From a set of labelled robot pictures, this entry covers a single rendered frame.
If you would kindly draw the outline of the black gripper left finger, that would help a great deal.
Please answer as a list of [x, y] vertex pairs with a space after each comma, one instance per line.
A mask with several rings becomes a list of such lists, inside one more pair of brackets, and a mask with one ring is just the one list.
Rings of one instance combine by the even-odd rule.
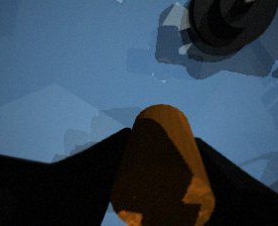
[[130, 133], [51, 164], [0, 155], [0, 199], [48, 210], [56, 226], [100, 226]]

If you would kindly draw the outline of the orange knob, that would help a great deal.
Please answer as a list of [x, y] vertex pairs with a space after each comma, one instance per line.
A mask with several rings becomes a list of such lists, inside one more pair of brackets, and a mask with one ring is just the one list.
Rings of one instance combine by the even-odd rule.
[[110, 194], [127, 226], [205, 225], [215, 197], [181, 110], [157, 104], [139, 113]]

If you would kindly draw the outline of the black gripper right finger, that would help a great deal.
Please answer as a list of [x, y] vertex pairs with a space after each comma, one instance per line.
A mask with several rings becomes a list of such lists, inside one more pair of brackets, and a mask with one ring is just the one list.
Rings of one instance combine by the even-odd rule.
[[215, 197], [214, 211], [203, 226], [278, 226], [278, 192], [200, 138], [195, 142]]

